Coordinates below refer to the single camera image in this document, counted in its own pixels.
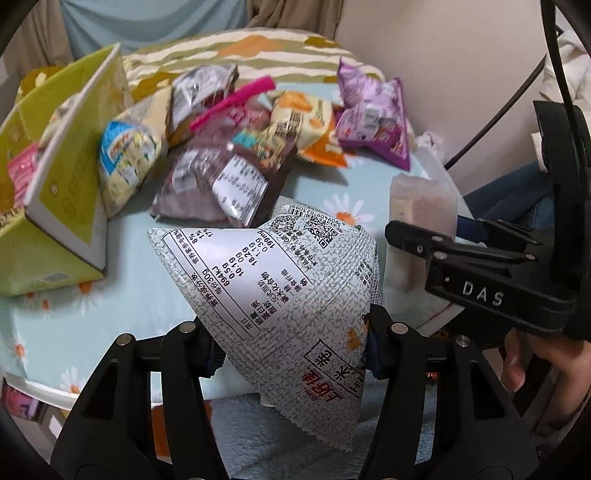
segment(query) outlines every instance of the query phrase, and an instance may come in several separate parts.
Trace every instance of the yellow cardboard box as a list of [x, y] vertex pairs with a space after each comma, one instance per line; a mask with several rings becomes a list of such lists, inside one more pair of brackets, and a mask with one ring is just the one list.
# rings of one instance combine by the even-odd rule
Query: yellow cardboard box
[[107, 219], [99, 142], [109, 121], [133, 103], [119, 45], [68, 65], [15, 105], [0, 127], [0, 211], [12, 207], [8, 161], [39, 141], [56, 107], [76, 92], [39, 162], [24, 210], [0, 229], [0, 295], [103, 276]]

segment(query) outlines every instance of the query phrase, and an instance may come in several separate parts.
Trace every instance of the white snack bag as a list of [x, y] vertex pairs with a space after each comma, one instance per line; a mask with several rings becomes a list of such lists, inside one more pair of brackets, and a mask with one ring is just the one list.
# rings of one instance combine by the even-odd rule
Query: white snack bag
[[258, 229], [150, 230], [173, 280], [254, 388], [304, 431], [350, 450], [365, 379], [374, 239], [280, 197]]

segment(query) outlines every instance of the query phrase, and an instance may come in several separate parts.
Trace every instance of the orange snack bag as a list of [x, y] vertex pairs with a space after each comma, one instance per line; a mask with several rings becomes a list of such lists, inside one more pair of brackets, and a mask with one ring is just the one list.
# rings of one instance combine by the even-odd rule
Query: orange snack bag
[[329, 167], [346, 167], [347, 161], [336, 138], [332, 103], [293, 91], [267, 94], [273, 105], [269, 129], [274, 135], [294, 139], [298, 155]]

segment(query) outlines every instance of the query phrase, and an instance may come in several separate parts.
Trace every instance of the silver screw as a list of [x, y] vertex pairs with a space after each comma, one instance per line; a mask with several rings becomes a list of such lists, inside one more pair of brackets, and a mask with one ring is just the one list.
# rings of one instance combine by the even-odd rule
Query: silver screw
[[471, 341], [470, 339], [466, 336], [466, 335], [458, 335], [456, 337], [456, 343], [461, 346], [461, 347], [467, 347], [470, 346]]
[[178, 329], [183, 333], [191, 333], [196, 326], [195, 322], [183, 322], [178, 326]]
[[408, 327], [403, 323], [394, 323], [394, 325], [392, 325], [392, 331], [399, 335], [404, 335], [408, 332]]
[[121, 335], [119, 335], [117, 337], [117, 340], [115, 342], [117, 342], [117, 345], [127, 345], [128, 343], [130, 343], [131, 341], [131, 335], [129, 333], [122, 333]]

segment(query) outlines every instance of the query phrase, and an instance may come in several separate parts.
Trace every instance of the snack package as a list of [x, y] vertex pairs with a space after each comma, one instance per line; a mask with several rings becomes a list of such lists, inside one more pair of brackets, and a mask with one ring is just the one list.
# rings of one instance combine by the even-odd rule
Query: snack package
[[260, 225], [293, 163], [293, 143], [250, 129], [228, 136], [196, 136], [183, 148], [156, 195], [153, 216]]
[[274, 135], [294, 139], [298, 155], [329, 167], [346, 167], [335, 132], [332, 103], [301, 92], [271, 92], [273, 105], [269, 129]]
[[346, 107], [336, 127], [341, 146], [367, 146], [397, 167], [410, 170], [400, 79], [382, 83], [342, 60], [337, 78]]
[[176, 147], [170, 157], [173, 168], [154, 197], [150, 215], [159, 218], [181, 220], [197, 219], [205, 222], [224, 222], [226, 213], [209, 189], [202, 189], [192, 170], [191, 163], [197, 151], [189, 145]]
[[108, 218], [138, 191], [166, 156], [172, 88], [165, 87], [117, 116], [100, 141], [100, 189]]
[[37, 170], [37, 144], [29, 145], [7, 164], [8, 176], [14, 185], [13, 208], [22, 207], [33, 175]]
[[47, 148], [47, 146], [49, 145], [49, 141], [53, 138], [57, 130], [60, 128], [63, 118], [70, 111], [70, 109], [72, 108], [79, 96], [79, 93], [75, 93], [74, 95], [69, 97], [65, 102], [63, 102], [59, 107], [57, 107], [56, 110], [53, 112], [53, 115], [49, 119], [49, 123], [45, 127], [43, 135], [39, 140], [38, 149], [40, 151], [44, 151]]
[[10, 225], [24, 214], [23, 207], [12, 207], [6, 212], [0, 212], [0, 230]]
[[193, 120], [206, 109], [228, 97], [238, 79], [236, 64], [203, 65], [173, 82], [169, 146], [175, 147], [191, 137]]
[[244, 105], [234, 105], [209, 117], [194, 131], [195, 137], [205, 139], [231, 139], [243, 128], [264, 130], [271, 121], [271, 112], [255, 98]]
[[350, 450], [365, 383], [363, 318], [380, 291], [370, 234], [280, 198], [258, 229], [158, 228], [148, 237], [238, 372], [304, 431]]
[[261, 77], [251, 83], [243, 85], [235, 93], [211, 107], [207, 112], [199, 115], [191, 123], [191, 130], [198, 130], [201, 125], [207, 123], [212, 115], [232, 107], [244, 106], [249, 100], [254, 100], [255, 97], [258, 97], [260, 94], [268, 92], [269, 90], [275, 90], [275, 82], [269, 76]]

